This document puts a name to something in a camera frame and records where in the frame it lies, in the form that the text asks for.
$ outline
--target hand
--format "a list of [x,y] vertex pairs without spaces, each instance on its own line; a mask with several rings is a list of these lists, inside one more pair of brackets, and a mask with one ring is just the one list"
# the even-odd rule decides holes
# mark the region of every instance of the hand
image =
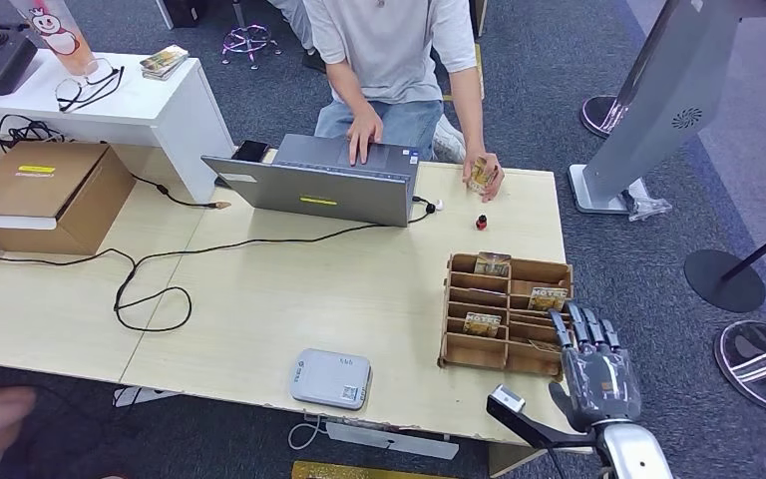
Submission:
[[348,161],[352,167],[356,165],[357,151],[360,163],[365,165],[368,160],[368,143],[380,143],[383,137],[383,122],[371,105],[366,107],[361,112],[354,113],[354,123],[348,129]]
[[485,150],[468,151],[465,155],[465,162],[463,163],[463,183],[467,183],[471,178],[471,170],[474,168],[474,163],[477,161],[477,157],[483,157],[486,159],[486,168],[491,171],[495,170],[495,175],[492,181],[486,185],[486,190],[483,192],[483,203],[491,201],[501,189],[501,183],[504,182],[504,169],[501,168],[501,164],[498,162],[498,157],[492,153],[486,153]]

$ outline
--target laptop keyboard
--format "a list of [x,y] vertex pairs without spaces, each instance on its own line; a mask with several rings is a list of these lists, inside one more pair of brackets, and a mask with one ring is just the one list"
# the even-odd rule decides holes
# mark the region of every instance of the laptop keyboard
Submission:
[[397,173],[375,172],[374,170],[363,170],[362,167],[360,167],[359,169],[327,167],[324,165],[310,165],[307,163],[295,163],[295,162],[291,164],[287,164],[287,165],[293,166],[295,168],[303,168],[304,170],[316,170],[319,172],[330,172],[330,173],[345,173],[348,175],[357,175],[361,177],[380,178],[383,180],[396,180],[396,181],[404,182],[406,184],[409,184],[409,181],[410,181],[410,177],[408,175],[398,175]]

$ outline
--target robotic finger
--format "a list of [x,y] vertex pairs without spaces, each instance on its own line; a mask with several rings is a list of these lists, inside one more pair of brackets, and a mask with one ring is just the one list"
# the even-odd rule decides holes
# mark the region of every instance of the robotic finger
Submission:
[[602,319],[600,324],[603,325],[603,332],[606,333],[606,342],[609,343],[612,352],[620,351],[620,342],[618,341],[618,333],[615,332],[615,328],[612,327],[612,323],[608,319]]
[[579,346],[580,352],[587,352],[591,350],[591,340],[588,338],[588,332],[585,330],[585,316],[582,315],[582,311],[573,302],[568,301],[569,312],[571,313],[572,326],[574,327],[574,334],[576,335],[576,343]]
[[551,316],[551,321],[554,322],[554,329],[557,331],[557,336],[559,337],[560,345],[563,347],[563,349],[574,346],[574,343],[571,341],[571,336],[568,334],[568,330],[566,329],[566,324],[563,321],[563,317],[560,316],[560,313],[551,308],[548,309],[548,314]]
[[606,343],[606,338],[603,337],[603,330],[600,328],[600,323],[597,322],[597,317],[594,316],[594,311],[584,307],[582,313],[585,315],[588,331],[591,332],[591,341],[594,342],[594,346],[598,351],[604,350],[603,345]]

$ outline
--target speaker grille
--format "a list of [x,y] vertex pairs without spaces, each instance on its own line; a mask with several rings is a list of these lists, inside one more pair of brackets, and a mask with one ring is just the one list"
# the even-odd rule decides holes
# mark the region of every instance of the speaker grille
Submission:
[[671,126],[677,130],[684,130],[693,127],[701,118],[703,118],[702,110],[694,107],[686,108],[671,119]]

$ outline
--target robotic thumb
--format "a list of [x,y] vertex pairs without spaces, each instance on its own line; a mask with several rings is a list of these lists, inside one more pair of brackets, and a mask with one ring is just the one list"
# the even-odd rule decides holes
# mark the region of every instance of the robotic thumb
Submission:
[[551,399],[554,404],[563,412],[566,416],[571,427],[577,432],[585,432],[585,428],[580,429],[577,421],[575,421],[574,406],[571,403],[571,398],[566,394],[563,386],[558,382],[552,382],[548,385],[548,392],[551,394]]

